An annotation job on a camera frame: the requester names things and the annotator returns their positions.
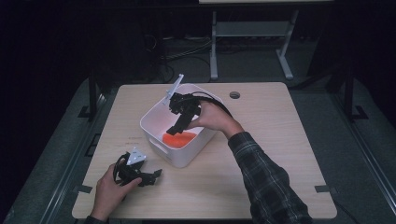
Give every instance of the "white plastic bin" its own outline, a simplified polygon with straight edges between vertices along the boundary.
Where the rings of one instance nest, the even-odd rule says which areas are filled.
[[[213,96],[216,100],[222,102],[221,99],[216,95],[193,84],[182,84],[176,88],[176,92],[181,94],[193,93],[196,91],[206,92]],[[201,93],[195,93],[194,95],[206,96]],[[175,125],[180,115],[173,114],[169,110],[169,104],[163,104],[163,99],[154,107],[152,107],[150,111],[140,120],[140,127],[145,132],[150,146],[155,152],[157,152],[157,154],[159,154],[172,165],[182,168],[187,166],[192,161],[192,159],[194,159],[194,157],[204,148],[213,135],[215,135],[216,131],[212,131],[207,128],[190,129],[188,132],[196,133],[197,135],[186,146],[182,148],[169,147],[163,142],[163,134],[166,133],[170,127]]]

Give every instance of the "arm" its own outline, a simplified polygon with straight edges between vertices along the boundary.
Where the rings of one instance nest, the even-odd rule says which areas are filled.
[[[113,180],[113,170],[114,164],[111,164],[103,177],[98,180],[93,209],[85,224],[106,223],[122,199],[142,182],[141,178],[137,178],[125,186],[120,186]]]
[[[311,223],[307,207],[290,187],[286,171],[263,152],[239,122],[218,106],[201,102],[201,108],[200,117],[189,128],[218,130],[229,139],[228,145],[244,178],[254,223]]]

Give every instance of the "light wood table surface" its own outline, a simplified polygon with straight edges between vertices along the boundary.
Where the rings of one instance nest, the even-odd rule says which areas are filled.
[[[222,99],[245,130],[290,175],[290,185],[308,206],[312,218],[333,218],[336,209],[302,123],[283,83],[195,84]],[[83,185],[73,217],[85,218],[92,210],[97,180],[108,165],[138,147],[148,157],[142,172],[163,169],[154,186],[137,188],[112,214],[135,219],[244,219],[251,218],[242,175],[227,139],[218,132],[185,168],[176,168],[149,146],[140,119],[164,96],[170,85],[126,85],[119,89]],[[241,94],[230,98],[231,91]]]

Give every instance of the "container handle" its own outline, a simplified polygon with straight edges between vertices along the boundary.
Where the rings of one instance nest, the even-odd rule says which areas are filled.
[[[168,150],[166,150],[163,146],[161,146],[160,144],[157,143],[156,140],[149,138],[148,139],[150,141],[150,143],[152,143],[154,146],[156,146],[157,148],[159,148],[163,153],[168,154]]]

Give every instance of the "round hole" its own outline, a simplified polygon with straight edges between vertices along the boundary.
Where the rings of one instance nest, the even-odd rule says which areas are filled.
[[[239,97],[241,97],[241,94],[239,94],[239,92],[237,91],[232,91],[230,92],[230,97],[233,99],[238,99]]]

